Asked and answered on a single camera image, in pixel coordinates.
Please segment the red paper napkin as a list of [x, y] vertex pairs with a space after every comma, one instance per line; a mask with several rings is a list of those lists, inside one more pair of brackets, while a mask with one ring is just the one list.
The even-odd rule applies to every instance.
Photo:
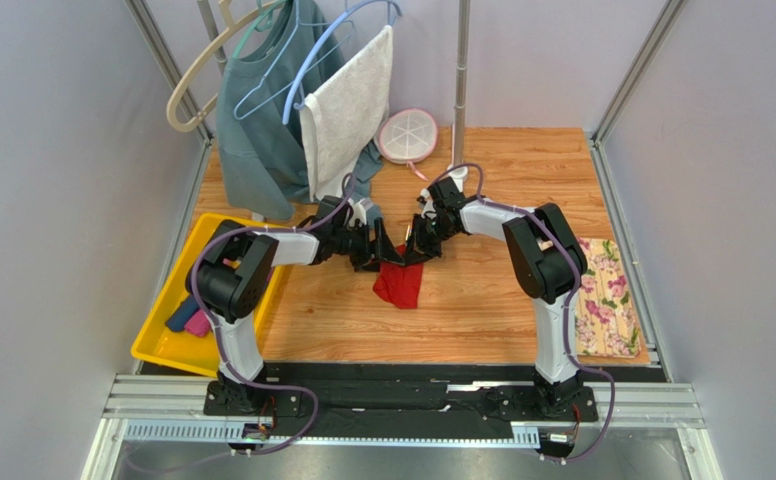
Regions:
[[382, 263], [372, 290], [381, 300], [398, 309], [417, 309], [423, 271], [423, 264]]

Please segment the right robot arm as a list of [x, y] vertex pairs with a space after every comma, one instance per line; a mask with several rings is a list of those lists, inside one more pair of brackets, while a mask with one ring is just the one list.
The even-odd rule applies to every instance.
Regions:
[[424, 263], [441, 255], [458, 234], [505, 243], [521, 290], [531, 299], [537, 334], [533, 406], [543, 417], [571, 411], [583, 387], [576, 358], [576, 300], [588, 265], [562, 210], [553, 203], [534, 209], [467, 196], [444, 177], [418, 198], [405, 243], [405, 261]]

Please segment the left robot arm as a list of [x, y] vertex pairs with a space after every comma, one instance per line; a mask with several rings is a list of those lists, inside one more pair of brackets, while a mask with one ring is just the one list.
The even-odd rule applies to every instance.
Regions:
[[404, 260], [381, 219], [367, 222], [373, 205], [326, 196], [315, 215], [291, 227], [247, 227], [224, 221], [188, 273], [186, 287], [211, 323], [219, 366], [207, 389], [211, 416], [257, 415], [273, 401], [259, 388], [266, 377], [255, 322], [274, 271], [348, 257], [355, 271], [376, 271]]

